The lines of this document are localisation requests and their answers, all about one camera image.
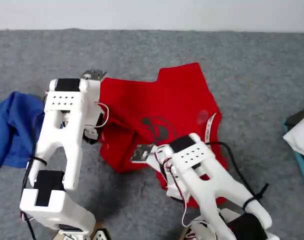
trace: black wire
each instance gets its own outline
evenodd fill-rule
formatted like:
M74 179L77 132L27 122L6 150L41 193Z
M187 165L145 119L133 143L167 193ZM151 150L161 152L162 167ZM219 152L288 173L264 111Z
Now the black wire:
M263 198L263 194L265 193L265 191L267 190L267 188L269 187L269 184L266 183L264 185L264 187L260 190L259 193L255 193L252 189L252 187L250 186L250 184L248 183L248 181L246 180L246 178L242 175L242 173L240 172L240 169L237 165L237 162L234 158L234 155L233 155L233 152L231 150L231 148L229 147L229 145L227 145L225 142L222 142L222 141L211 141L211 142L206 142L205 143L206 145L221 145L223 147L226 148L227 152L228 152L228 155L230 156L230 159L231 159L231 162L233 164L233 167L237 173L237 175L239 176L239 178L242 180L242 182L244 183L246 189L253 195L253 197L249 198L243 205L242 209L243 211L245 212L246 211L246 207L247 205L251 202L251 201L254 201L254 200L257 200L260 204L260 199Z
M69 236L69 235L67 235L67 234L63 234L64 236L66 236L67 238L69 238L69 239L72 239L72 240L75 240L73 237L71 237L71 236Z
M250 184L248 183L248 181L245 179L245 177L243 176L243 174L240 172L240 169L236 163L236 160L234 158L233 152L231 150L231 148L229 147L229 145L227 145L225 142L222 141L210 141L210 142L206 142L206 145L221 145L223 147L225 147L225 149L227 150L227 153L231 159L231 162L233 164L233 167L237 173L237 175L240 177L240 179L242 180L242 182L244 183L245 187L247 188L247 190L253 195L255 196L256 194L254 193L252 187L250 186Z
M38 122L39 122L41 116L43 116L43 112L36 116L35 122L34 122L34 125L33 125L33 128L32 128L33 129L33 133L32 133L32 153L31 153L30 158L28 159L28 165L27 165L27 168L26 168L23 180L22 180L22 189L21 189L21 197L20 197L20 199L22 198L23 190L27 186L27 182L28 182L28 178L29 178L29 174L30 174L30 171L31 171L31 168L32 168L33 161L37 160L37 161L40 161L41 163L47 165L46 161L44 161L43 159L35 156L35 154L36 154L36 146L37 146ZM33 230L33 227L32 227L32 225L30 223L30 219L28 218L28 215L25 212L23 212L23 211L21 211L21 214L23 215L23 218L26 221L27 227L30 230L32 239L33 240L37 240L36 239L36 235L35 235L34 230Z

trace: clothing tag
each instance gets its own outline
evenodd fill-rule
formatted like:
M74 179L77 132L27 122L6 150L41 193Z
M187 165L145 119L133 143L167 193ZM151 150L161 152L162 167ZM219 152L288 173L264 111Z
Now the clothing tag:
M206 122L206 128L205 128L205 137L204 142L208 143L210 142L210 133L211 133L211 126L213 123L213 119L216 116L217 113L214 113Z
M92 129L84 129L84 135L89 138L89 139L93 139L93 140L98 140L99 135L98 132L92 128Z

